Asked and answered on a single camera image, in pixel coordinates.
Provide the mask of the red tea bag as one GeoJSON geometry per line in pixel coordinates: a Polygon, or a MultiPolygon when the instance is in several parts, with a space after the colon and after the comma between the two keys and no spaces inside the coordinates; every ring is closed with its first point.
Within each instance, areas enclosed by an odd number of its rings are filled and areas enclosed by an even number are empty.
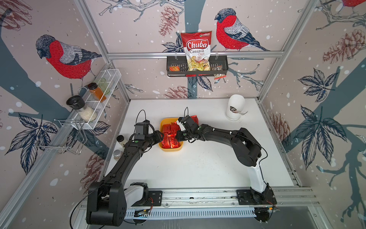
{"type": "Polygon", "coordinates": [[[196,115],[191,116],[191,118],[199,125],[199,120],[196,115]]]}

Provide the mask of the yellow storage box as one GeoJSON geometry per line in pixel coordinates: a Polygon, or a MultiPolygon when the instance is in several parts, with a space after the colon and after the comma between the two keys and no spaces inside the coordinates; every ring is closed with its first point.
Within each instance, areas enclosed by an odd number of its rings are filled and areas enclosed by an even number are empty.
{"type": "Polygon", "coordinates": [[[181,130],[177,121],[178,118],[165,118],[161,121],[159,130],[164,138],[159,147],[165,152],[176,152],[183,147],[184,143],[177,140],[178,131],[181,130]]]}

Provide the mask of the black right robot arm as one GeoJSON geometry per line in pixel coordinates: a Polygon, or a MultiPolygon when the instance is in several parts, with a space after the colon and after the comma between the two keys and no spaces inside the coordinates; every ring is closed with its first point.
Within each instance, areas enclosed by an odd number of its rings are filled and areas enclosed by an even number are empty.
{"type": "Polygon", "coordinates": [[[260,158],[264,149],[251,133],[245,129],[224,130],[202,124],[198,125],[191,116],[180,117],[177,120],[180,129],[176,139],[179,142],[196,140],[213,141],[230,146],[237,160],[248,167],[250,179],[249,189],[236,191],[239,205],[276,205],[274,192],[269,183],[265,181],[261,169],[260,158]]]}

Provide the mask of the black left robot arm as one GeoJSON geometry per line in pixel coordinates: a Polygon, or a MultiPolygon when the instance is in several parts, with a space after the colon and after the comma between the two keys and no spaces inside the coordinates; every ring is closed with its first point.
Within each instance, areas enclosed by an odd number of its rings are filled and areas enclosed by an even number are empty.
{"type": "Polygon", "coordinates": [[[93,182],[87,195],[86,222],[89,225],[120,226],[128,208],[136,204],[152,205],[146,183],[132,183],[124,189],[127,178],[145,150],[163,141],[156,130],[143,139],[129,140],[120,160],[100,182],[93,182]]]}

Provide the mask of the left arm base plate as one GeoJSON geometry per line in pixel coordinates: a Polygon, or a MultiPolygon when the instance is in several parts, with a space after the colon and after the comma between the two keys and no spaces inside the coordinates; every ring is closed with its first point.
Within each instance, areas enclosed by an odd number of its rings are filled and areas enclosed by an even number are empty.
{"type": "Polygon", "coordinates": [[[132,207],[148,207],[148,206],[161,206],[162,205],[162,195],[163,192],[161,190],[158,191],[149,191],[147,199],[142,199],[134,204],[132,207]]]}

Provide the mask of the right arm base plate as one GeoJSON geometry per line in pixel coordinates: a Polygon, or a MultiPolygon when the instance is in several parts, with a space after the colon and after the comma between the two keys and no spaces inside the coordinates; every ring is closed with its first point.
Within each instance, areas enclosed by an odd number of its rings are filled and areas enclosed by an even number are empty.
{"type": "Polygon", "coordinates": [[[270,189],[266,189],[263,193],[259,193],[252,189],[236,190],[236,197],[239,205],[276,205],[277,200],[274,193],[270,189]]]}

